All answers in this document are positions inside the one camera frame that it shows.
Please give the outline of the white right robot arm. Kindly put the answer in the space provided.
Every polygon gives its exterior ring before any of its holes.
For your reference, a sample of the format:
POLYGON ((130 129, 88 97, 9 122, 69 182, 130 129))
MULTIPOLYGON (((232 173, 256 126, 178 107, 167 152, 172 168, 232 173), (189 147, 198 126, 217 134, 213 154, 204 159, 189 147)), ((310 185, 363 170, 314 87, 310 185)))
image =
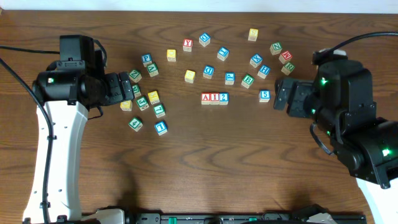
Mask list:
POLYGON ((310 133, 357 181, 376 223, 397 223, 397 122, 376 116, 371 72, 346 58, 318 67, 314 80, 275 83, 274 109, 310 118, 310 133))

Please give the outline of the red I block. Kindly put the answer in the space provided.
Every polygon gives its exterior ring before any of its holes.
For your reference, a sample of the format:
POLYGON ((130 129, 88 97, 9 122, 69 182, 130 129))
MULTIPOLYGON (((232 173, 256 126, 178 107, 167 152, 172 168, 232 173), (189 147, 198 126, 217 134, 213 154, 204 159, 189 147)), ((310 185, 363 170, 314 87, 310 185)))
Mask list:
POLYGON ((210 93, 210 104, 218 105, 220 103, 220 94, 219 93, 210 93))

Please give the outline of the blue 2 block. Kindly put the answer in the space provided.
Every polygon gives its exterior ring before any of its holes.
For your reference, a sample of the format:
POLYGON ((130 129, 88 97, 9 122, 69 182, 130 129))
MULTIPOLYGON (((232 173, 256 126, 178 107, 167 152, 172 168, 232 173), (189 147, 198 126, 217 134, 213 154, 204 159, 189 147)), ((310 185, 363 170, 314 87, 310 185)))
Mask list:
POLYGON ((227 105, 229 103, 229 93, 224 92, 224 93, 220 93, 220 105, 227 105))

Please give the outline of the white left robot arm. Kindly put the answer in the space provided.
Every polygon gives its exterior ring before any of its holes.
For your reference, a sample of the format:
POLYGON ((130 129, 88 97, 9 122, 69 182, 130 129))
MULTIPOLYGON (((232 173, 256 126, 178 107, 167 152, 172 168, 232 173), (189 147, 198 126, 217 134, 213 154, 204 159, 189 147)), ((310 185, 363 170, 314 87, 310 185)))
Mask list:
POLYGON ((60 36, 60 59, 40 72, 32 91, 38 100, 39 141, 34 182, 23 223, 102 223, 82 216, 78 177, 88 112, 133 100, 126 72, 105 73, 106 51, 84 35, 60 36))

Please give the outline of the red A block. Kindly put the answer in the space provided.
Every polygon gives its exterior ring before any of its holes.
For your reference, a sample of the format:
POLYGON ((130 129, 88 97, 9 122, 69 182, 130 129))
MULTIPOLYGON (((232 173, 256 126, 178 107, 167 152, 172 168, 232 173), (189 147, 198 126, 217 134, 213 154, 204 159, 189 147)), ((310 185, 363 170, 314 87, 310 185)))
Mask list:
POLYGON ((211 103, 211 93, 202 93, 201 94, 201 104, 209 105, 211 103))

